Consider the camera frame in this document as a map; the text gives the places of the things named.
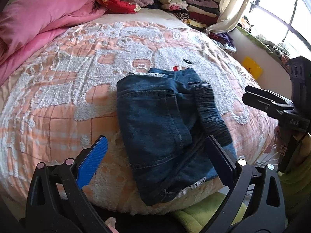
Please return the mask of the person's right hand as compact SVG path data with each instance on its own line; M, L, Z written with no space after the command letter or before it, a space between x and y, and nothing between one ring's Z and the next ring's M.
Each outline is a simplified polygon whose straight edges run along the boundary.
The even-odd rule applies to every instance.
M286 152L287 152L287 145L286 143L282 140L281 137L281 132L279 129L279 126L277 126L274 130L275 133L275 137L276 137L276 149L277 152L279 152L280 155L285 156Z

